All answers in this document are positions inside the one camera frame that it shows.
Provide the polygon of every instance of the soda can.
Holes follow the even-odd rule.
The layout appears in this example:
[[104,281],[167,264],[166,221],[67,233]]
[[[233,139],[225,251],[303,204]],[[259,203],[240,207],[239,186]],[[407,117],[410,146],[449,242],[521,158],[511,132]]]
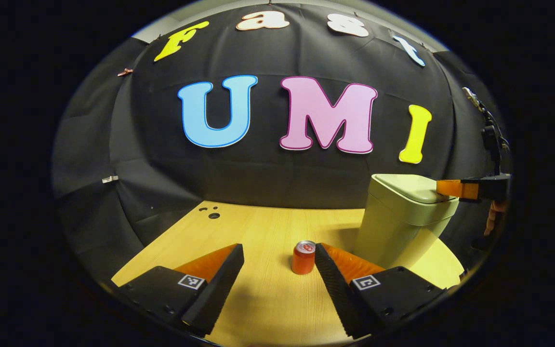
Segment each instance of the soda can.
[[314,269],[316,244],[310,240],[298,242],[293,250],[291,270],[297,275],[309,274]]

